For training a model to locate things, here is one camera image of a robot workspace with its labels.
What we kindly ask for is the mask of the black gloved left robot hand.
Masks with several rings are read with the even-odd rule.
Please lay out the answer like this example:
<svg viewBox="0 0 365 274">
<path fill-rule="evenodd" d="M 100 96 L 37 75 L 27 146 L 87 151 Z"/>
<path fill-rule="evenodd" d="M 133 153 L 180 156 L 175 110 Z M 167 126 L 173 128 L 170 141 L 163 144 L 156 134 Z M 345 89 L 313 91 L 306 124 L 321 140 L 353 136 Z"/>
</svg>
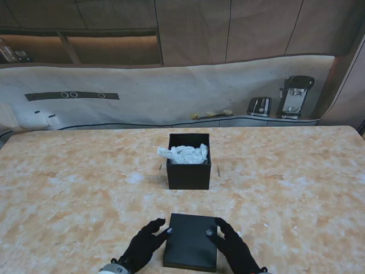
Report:
<svg viewBox="0 0 365 274">
<path fill-rule="evenodd" d="M 116 258 L 111 259 L 111 263 L 121 265 L 129 273 L 137 273 L 145 267 L 151 260 L 153 253 L 173 232 L 172 228 L 167 228 L 156 235 L 165 222 L 166 220 L 161 218 L 150 221 L 132 238 L 124 254 L 118 260 Z"/>
</svg>

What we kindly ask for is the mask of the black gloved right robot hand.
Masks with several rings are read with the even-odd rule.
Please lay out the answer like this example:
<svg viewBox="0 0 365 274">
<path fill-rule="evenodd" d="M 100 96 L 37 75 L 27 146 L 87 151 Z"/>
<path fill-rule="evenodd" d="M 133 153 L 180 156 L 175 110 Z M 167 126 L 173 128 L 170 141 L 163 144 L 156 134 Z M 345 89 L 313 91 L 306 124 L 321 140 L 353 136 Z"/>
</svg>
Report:
<svg viewBox="0 0 365 274">
<path fill-rule="evenodd" d="M 259 267 L 251 255 L 248 245 L 242 240 L 233 227 L 220 217 L 215 217 L 214 221 L 220 228 L 224 237 L 208 229 L 207 238 L 226 257 L 226 260 L 233 271 L 238 274 L 268 273 L 266 267 Z"/>
</svg>

